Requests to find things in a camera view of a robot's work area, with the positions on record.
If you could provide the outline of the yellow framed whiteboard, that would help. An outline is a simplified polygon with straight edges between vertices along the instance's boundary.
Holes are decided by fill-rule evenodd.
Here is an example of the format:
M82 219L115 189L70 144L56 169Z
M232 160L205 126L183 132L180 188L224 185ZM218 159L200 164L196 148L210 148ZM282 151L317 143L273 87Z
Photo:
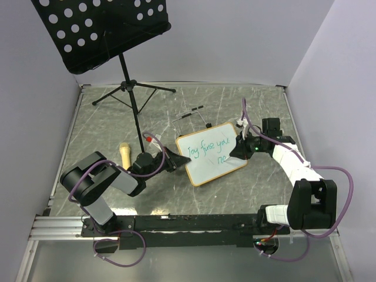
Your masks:
M195 187L208 183L247 165L247 160L226 158L236 146L237 133L227 122L176 139L182 156L191 158L186 165L187 175Z

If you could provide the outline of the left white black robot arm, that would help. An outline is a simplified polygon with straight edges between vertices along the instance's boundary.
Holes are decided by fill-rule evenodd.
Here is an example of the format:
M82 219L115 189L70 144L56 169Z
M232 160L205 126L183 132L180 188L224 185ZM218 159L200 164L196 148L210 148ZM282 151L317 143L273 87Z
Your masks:
M103 236L116 230L117 215L105 202L102 194L109 187L135 197L146 188L146 181L156 174L188 164L191 158L164 147L155 157L140 153L132 165L122 168L98 151L68 168L60 176L60 184L69 192L69 201L91 217L95 229Z

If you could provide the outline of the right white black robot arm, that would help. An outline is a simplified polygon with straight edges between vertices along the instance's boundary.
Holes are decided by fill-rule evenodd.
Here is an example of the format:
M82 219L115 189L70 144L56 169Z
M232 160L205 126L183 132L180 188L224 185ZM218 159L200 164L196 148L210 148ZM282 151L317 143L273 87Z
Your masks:
M267 204L260 207L257 229L271 233L277 225L294 230L330 229L335 223L337 185L324 180L312 169L290 136L283 135L277 117L262 120L261 133L252 135L244 117L236 126L242 131L236 137L231 157L249 160L256 153L269 154L285 172L293 186L287 205Z

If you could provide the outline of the wooden toy microphone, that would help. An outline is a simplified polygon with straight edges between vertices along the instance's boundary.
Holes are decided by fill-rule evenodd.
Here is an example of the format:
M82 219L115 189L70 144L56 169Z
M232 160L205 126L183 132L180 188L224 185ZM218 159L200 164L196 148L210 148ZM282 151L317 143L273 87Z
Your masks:
M128 143L122 142L119 145L119 153L122 160L122 167L126 170L131 167L130 152L131 149Z

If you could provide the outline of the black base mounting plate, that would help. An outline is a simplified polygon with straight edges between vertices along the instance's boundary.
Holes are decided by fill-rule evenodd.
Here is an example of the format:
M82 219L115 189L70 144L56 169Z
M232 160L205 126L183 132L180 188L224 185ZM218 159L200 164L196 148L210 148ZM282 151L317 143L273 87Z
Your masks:
M288 235L288 227L267 222L258 214L117 216L107 227L84 219L81 236L112 239L121 250L152 247L253 247L257 237Z

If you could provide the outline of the black perforated music stand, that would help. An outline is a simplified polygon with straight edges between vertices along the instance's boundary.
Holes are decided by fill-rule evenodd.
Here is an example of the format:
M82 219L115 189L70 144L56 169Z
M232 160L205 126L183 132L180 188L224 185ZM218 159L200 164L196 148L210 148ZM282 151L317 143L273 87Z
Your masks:
M128 92L134 117L133 88L148 87L131 79L124 52L171 28L166 1L32 1L67 70L81 75L119 58L124 81L116 92Z

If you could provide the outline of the aluminium extrusion rail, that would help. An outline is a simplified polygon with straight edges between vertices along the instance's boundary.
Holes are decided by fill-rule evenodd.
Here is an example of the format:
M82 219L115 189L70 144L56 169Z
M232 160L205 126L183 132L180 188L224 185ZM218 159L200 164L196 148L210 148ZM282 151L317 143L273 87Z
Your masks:
M83 222L80 217L36 216L29 241L80 240Z

